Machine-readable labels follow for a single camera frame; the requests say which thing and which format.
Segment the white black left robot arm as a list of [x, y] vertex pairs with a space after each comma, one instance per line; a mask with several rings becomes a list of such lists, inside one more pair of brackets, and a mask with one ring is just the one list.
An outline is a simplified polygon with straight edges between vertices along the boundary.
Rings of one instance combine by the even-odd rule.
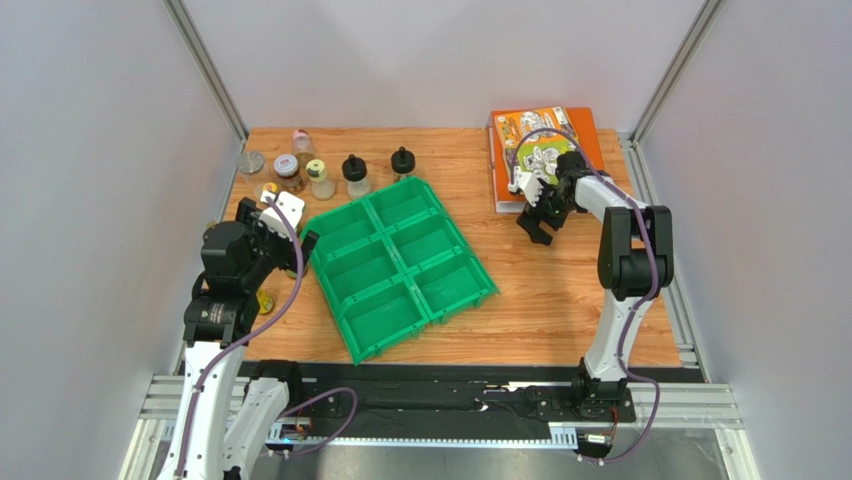
[[305, 203], [286, 193], [243, 198], [234, 219], [203, 234], [202, 273], [184, 312], [184, 375], [162, 479], [247, 479], [269, 431], [302, 388], [293, 361], [260, 362], [231, 410], [260, 312], [258, 292], [276, 269], [303, 275], [319, 236], [297, 234]]

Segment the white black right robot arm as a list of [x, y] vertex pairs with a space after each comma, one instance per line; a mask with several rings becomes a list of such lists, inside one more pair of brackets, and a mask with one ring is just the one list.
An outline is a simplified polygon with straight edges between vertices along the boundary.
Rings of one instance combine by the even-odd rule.
[[644, 315], [674, 277], [672, 214], [642, 203], [577, 151], [557, 159], [556, 183], [514, 167], [509, 189], [526, 200], [518, 225], [548, 246], [571, 213], [590, 213], [602, 225], [597, 275], [604, 307], [592, 346], [570, 387], [575, 417], [598, 419], [626, 406], [629, 353]]

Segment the green comic book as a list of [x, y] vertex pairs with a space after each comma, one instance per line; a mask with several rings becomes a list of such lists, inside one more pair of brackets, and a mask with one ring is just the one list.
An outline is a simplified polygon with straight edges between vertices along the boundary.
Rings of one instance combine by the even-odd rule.
[[575, 152], [575, 146], [560, 135], [533, 135], [520, 149], [518, 139], [503, 140], [504, 156], [507, 162], [509, 181], [514, 179], [515, 166], [521, 172], [531, 173], [536, 178], [556, 185], [557, 158], [566, 152]]

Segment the silver lid glass jar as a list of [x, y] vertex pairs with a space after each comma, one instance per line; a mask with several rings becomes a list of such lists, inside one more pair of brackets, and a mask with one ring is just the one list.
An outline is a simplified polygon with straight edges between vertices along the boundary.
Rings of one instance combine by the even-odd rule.
[[265, 156], [259, 151], [245, 151], [237, 159], [237, 172], [255, 197], [260, 197], [268, 182]]

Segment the white lid sauce jar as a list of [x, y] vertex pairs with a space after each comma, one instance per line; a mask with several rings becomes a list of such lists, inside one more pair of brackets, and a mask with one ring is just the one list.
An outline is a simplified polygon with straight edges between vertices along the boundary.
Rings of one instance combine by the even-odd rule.
[[284, 191], [298, 194], [304, 190], [305, 181], [300, 171], [299, 161], [295, 156], [284, 154], [277, 157], [273, 163], [273, 169]]

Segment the yellow-green lid sesame jar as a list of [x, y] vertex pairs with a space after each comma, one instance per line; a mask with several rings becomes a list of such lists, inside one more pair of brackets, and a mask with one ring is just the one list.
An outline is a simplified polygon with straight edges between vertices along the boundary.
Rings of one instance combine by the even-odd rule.
[[308, 174], [311, 184], [311, 192], [315, 199], [326, 201], [335, 195], [336, 186], [329, 177], [328, 169], [324, 161], [320, 159], [310, 160], [306, 164], [306, 173]]

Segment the orange comic book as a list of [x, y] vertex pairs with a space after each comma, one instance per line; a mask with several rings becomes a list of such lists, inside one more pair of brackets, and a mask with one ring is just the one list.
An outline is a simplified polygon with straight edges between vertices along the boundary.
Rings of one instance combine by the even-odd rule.
[[[520, 140], [533, 131], [543, 128], [557, 129], [574, 134], [569, 111], [561, 106], [526, 110], [499, 110], [491, 112], [491, 124], [502, 146], [514, 150]], [[574, 150], [574, 145], [561, 134], [545, 131], [532, 134], [523, 147], [538, 146], [542, 150], [554, 147], [560, 152]]]

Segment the pink lid spice bottle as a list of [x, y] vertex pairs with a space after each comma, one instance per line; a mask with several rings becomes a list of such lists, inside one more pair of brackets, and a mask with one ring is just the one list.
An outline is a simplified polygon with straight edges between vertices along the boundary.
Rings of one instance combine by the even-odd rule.
[[291, 137], [292, 154], [297, 158], [301, 166], [306, 166], [310, 161], [314, 160], [316, 148], [309, 133], [304, 129], [296, 129]]

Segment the black lid jar white granules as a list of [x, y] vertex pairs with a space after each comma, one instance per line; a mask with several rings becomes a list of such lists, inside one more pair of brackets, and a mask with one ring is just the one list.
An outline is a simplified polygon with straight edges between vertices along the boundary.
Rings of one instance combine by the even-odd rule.
[[342, 174], [351, 200], [360, 199], [371, 192], [367, 163], [361, 157], [349, 154], [342, 163]]

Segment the green plastic divided bin tray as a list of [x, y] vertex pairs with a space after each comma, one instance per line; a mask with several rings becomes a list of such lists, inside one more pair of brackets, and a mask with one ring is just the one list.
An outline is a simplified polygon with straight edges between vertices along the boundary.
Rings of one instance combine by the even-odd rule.
[[409, 177], [309, 220], [310, 256], [356, 365], [479, 308], [498, 287], [428, 182]]

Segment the black lid jar right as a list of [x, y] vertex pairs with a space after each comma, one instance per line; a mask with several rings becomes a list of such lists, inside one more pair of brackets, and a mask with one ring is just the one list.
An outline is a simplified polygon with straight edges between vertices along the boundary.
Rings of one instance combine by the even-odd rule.
[[405, 146], [400, 146], [390, 158], [393, 181], [400, 182], [415, 175], [416, 156]]

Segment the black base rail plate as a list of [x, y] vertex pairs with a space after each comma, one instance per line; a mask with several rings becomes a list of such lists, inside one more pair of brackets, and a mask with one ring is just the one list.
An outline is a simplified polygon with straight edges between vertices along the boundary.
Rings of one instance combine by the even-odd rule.
[[465, 366], [309, 363], [292, 405], [332, 388], [349, 388], [301, 411], [313, 437], [404, 440], [543, 440], [551, 422], [630, 424], [620, 407], [571, 407], [570, 366]]

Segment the aluminium frame post left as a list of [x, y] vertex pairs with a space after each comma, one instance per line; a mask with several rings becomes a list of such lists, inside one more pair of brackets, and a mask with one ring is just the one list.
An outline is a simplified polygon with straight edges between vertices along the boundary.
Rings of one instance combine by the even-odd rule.
[[220, 72], [207, 49], [187, 5], [181, 0], [164, 0], [163, 4], [193, 57], [205, 83], [218, 104], [234, 136], [244, 146], [249, 137], [248, 128], [228, 92]]

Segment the aluminium frame post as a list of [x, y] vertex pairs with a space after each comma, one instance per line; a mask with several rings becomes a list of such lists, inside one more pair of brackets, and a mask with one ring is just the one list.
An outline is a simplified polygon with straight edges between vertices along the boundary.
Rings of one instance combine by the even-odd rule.
[[702, 2], [685, 37], [630, 135], [633, 145], [640, 145], [651, 132], [668, 98], [685, 73], [692, 57], [699, 49], [724, 4], [725, 1], [723, 0], [705, 0]]
[[234, 136], [244, 146], [249, 137], [248, 128], [228, 92], [220, 72], [207, 49], [187, 5], [181, 0], [164, 0], [163, 4], [193, 57], [205, 83], [218, 104]]

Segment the aluminium frame post right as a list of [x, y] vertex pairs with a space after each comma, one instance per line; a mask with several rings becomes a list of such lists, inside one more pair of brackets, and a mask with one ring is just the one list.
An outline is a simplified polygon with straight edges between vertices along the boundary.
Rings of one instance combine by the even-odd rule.
[[723, 0], [705, 0], [702, 2], [685, 37], [630, 135], [633, 145], [640, 145], [651, 132], [668, 98], [685, 73], [692, 57], [699, 49], [724, 4], [725, 1]]

